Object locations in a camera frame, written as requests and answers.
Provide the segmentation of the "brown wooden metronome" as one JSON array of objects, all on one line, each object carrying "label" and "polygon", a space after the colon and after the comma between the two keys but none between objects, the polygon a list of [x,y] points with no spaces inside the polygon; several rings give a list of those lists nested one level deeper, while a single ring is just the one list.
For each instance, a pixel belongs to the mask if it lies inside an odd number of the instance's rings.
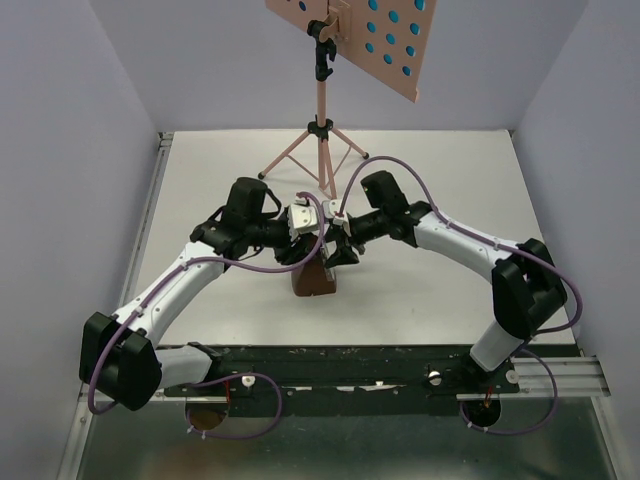
[{"label": "brown wooden metronome", "polygon": [[337,279],[331,269],[325,267],[325,249],[320,246],[314,257],[291,273],[291,286],[298,297],[335,294]]}]

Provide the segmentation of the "pink music stand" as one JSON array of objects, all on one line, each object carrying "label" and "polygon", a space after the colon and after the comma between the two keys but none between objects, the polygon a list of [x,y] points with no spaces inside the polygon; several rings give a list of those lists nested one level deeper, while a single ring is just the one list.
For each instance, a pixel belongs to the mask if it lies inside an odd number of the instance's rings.
[{"label": "pink music stand", "polygon": [[338,56],[415,103],[418,82],[437,3],[410,1],[267,1],[266,8],[314,41],[316,112],[287,148],[262,169],[263,180],[288,159],[314,179],[329,198],[337,196],[335,176],[341,169],[330,153],[332,137],[362,159],[370,153],[335,126],[327,114],[327,80]]}]

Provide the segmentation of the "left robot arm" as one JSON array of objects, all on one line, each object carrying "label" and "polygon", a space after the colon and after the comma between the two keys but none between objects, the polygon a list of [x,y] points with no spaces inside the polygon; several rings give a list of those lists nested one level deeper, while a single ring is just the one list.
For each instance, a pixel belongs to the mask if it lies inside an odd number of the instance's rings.
[{"label": "left robot arm", "polygon": [[249,250],[296,251],[300,260],[282,262],[287,273],[310,262],[324,239],[322,203],[299,192],[289,207],[263,209],[273,191],[261,180],[240,177],[224,205],[198,224],[178,257],[130,302],[114,313],[94,313],[84,324],[79,377],[87,384],[91,413],[116,405],[135,411],[159,389],[190,385],[201,395],[214,393],[222,380],[213,354],[199,344],[159,352],[171,324],[210,283],[235,267],[260,272],[242,256]]}]

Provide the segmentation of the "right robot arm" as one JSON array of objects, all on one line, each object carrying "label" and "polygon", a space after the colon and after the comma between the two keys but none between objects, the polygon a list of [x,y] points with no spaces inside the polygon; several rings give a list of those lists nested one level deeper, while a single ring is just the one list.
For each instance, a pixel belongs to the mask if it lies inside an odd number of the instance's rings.
[{"label": "right robot arm", "polygon": [[354,217],[340,199],[323,203],[331,224],[326,240],[336,244],[329,268],[357,264],[365,244],[389,237],[411,247],[440,254],[478,274],[492,290],[494,320],[470,348],[460,379],[480,392],[496,380],[496,369],[535,335],[567,301],[567,293],[547,247],[531,238],[524,243],[501,239],[483,242],[481,233],[462,233],[450,219],[440,219],[425,201],[410,203],[388,171],[361,181],[372,211]]}]

